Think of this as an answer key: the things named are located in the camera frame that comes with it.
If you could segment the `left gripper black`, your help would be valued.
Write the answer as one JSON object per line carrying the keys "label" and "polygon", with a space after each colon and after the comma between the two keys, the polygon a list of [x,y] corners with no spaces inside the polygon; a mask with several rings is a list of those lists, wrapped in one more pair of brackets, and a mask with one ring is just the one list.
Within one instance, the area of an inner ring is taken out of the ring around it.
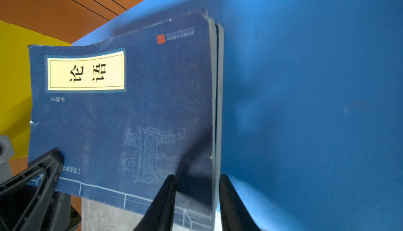
{"label": "left gripper black", "polygon": [[54,148],[1,183],[2,231],[76,231],[81,216],[71,195],[55,192],[64,156]]}

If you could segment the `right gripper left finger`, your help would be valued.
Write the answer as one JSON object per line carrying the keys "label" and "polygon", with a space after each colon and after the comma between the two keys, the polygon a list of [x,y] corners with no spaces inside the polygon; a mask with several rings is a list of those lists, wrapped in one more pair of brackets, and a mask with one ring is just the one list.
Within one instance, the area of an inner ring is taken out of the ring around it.
{"label": "right gripper left finger", "polygon": [[175,176],[169,175],[134,231],[171,231],[175,210]]}

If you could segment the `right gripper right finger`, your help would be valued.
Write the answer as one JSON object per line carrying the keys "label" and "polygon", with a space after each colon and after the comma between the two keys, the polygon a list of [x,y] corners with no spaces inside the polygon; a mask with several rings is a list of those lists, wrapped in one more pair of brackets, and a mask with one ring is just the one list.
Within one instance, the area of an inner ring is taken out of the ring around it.
{"label": "right gripper right finger", "polygon": [[227,175],[219,178],[219,201],[223,231],[260,231]]}

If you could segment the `navy book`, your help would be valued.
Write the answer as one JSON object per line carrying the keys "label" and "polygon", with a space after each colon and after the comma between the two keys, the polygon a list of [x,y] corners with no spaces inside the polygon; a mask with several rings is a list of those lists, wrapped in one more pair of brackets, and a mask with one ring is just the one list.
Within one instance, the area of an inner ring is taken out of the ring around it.
{"label": "navy book", "polygon": [[28,160],[57,148],[57,190],[139,214],[174,175],[174,222],[212,230],[214,38],[199,9],[86,46],[30,45]]}

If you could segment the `navy book lowest front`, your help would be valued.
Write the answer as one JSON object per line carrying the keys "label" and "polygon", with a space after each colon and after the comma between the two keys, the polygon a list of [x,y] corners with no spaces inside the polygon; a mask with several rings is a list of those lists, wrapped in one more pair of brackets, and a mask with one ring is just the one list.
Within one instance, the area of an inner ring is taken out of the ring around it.
{"label": "navy book lowest front", "polygon": [[217,106],[216,106],[216,190],[215,190],[215,207],[216,217],[219,212],[219,177],[221,174],[221,147],[222,147],[222,104],[224,92],[224,29],[221,24],[216,23],[217,29]]}

